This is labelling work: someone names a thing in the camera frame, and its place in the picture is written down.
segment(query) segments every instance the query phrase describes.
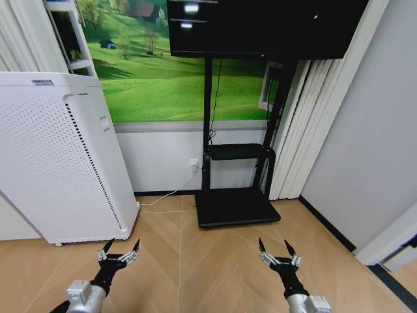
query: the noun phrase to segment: curtain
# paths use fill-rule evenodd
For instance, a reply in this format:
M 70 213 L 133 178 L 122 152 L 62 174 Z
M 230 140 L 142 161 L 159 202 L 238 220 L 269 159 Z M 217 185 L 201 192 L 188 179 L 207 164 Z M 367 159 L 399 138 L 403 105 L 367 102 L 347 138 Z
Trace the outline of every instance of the curtain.
M 0 0 L 0 70 L 68 72 L 42 0 Z
M 369 1 L 343 59 L 298 63 L 274 145 L 270 200 L 299 197 L 388 1 Z

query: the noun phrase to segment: tree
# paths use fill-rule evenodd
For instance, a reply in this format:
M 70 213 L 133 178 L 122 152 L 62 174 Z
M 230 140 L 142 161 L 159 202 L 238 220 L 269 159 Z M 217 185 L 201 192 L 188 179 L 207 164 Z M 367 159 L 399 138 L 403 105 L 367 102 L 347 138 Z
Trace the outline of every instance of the tree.
M 154 55 L 154 49 L 156 45 L 156 33 L 149 28 L 146 28 L 145 37 L 148 44 L 147 54 Z
M 162 8 L 159 9 L 158 18 L 156 19 L 156 26 L 158 26 L 162 31 L 165 31 L 168 28 L 168 21 Z
M 128 53 L 130 50 L 130 46 L 132 45 L 130 37 L 127 35 L 122 35 L 119 37 L 118 40 L 118 49 L 121 55 L 124 57 L 125 60 L 128 59 Z
M 104 19 L 103 10 L 96 5 L 94 0 L 81 0 L 80 5 L 85 23 L 89 23 L 94 29 L 102 25 Z
M 119 10 L 122 14 L 129 16 L 130 15 L 130 3 L 129 0 L 120 0 L 119 1 Z
M 109 0 L 109 2 L 113 10 L 119 10 L 119 0 Z

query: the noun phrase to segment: green grass wallpaper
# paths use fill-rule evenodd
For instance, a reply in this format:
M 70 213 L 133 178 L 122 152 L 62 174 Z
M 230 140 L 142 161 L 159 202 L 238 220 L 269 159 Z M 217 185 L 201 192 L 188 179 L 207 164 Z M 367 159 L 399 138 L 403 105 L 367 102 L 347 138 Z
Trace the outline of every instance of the green grass wallpaper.
M 114 122 L 203 119 L 204 60 L 170 56 L 165 0 L 81 0 L 81 6 Z M 115 49 L 101 48 L 103 40 Z M 265 65 L 223 60 L 216 120 L 266 119 L 257 107 Z M 215 60 L 212 107 L 218 69 Z

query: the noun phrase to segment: white air purifier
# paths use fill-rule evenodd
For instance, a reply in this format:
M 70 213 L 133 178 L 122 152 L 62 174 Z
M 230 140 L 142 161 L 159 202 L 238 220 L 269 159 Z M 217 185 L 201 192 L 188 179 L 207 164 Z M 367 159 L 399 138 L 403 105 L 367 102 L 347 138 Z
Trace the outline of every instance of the white air purifier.
M 138 207 L 97 78 L 0 73 L 0 189 L 49 243 L 127 239 Z

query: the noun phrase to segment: wall outlet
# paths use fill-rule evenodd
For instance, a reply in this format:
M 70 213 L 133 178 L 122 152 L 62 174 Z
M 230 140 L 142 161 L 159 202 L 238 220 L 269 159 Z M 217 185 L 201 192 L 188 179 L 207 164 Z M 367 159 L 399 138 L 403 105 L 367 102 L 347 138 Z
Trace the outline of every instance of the wall outlet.
M 191 172 L 194 174 L 198 168 L 198 158 L 191 158 L 190 159 L 190 168 Z

